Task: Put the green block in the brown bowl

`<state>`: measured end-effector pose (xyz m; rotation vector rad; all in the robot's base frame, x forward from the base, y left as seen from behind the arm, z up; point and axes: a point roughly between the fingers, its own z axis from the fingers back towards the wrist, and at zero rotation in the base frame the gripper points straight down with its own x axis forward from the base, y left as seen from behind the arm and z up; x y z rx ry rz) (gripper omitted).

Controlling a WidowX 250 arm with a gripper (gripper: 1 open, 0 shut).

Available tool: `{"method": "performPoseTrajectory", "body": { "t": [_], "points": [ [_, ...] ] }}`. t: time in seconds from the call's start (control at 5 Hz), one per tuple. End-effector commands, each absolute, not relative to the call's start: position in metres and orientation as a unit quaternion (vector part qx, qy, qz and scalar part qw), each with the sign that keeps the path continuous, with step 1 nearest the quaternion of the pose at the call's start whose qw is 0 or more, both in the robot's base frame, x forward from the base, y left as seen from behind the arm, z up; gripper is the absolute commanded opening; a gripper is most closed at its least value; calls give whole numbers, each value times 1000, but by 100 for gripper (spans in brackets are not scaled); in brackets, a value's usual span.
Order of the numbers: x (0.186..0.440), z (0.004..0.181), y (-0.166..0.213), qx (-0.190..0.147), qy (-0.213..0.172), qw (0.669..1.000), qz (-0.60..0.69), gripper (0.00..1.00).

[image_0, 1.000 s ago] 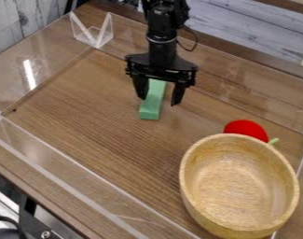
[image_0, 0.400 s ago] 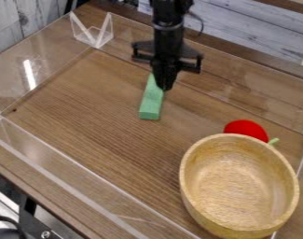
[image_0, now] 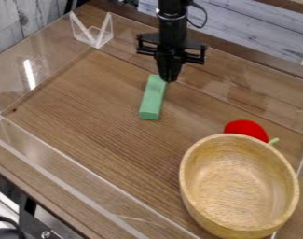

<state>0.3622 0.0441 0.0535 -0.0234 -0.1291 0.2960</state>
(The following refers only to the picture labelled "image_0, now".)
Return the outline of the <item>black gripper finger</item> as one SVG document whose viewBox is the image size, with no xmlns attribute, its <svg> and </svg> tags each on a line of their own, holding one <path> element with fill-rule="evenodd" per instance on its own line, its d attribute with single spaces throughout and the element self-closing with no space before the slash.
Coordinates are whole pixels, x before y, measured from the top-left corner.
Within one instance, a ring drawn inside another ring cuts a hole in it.
<svg viewBox="0 0 303 239">
<path fill-rule="evenodd" d="M 158 55 L 157 65 L 162 80 L 167 83 L 175 82 L 178 80 L 183 65 L 182 58 L 177 56 Z"/>
</svg>

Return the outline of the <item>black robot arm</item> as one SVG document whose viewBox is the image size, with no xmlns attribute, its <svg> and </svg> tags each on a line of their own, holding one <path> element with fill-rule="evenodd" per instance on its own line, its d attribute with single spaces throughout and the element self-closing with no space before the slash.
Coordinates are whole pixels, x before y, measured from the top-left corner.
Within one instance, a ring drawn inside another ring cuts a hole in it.
<svg viewBox="0 0 303 239">
<path fill-rule="evenodd" d="M 206 13 L 194 0 L 159 0 L 159 31 L 137 35 L 137 52 L 154 57 L 162 80 L 167 83 L 178 80 L 186 63 L 205 64 L 209 46 L 187 35 L 190 6 Z"/>
</svg>

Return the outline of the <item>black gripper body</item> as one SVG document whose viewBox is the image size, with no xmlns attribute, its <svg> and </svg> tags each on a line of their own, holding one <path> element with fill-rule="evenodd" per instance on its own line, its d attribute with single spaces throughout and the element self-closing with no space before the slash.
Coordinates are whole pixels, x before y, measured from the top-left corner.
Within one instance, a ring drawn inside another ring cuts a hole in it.
<svg viewBox="0 0 303 239">
<path fill-rule="evenodd" d="M 187 17 L 174 18 L 159 16 L 159 31 L 138 34 L 138 53 L 159 56 L 165 53 L 182 63 L 205 63 L 207 46 L 193 40 L 187 35 Z"/>
</svg>

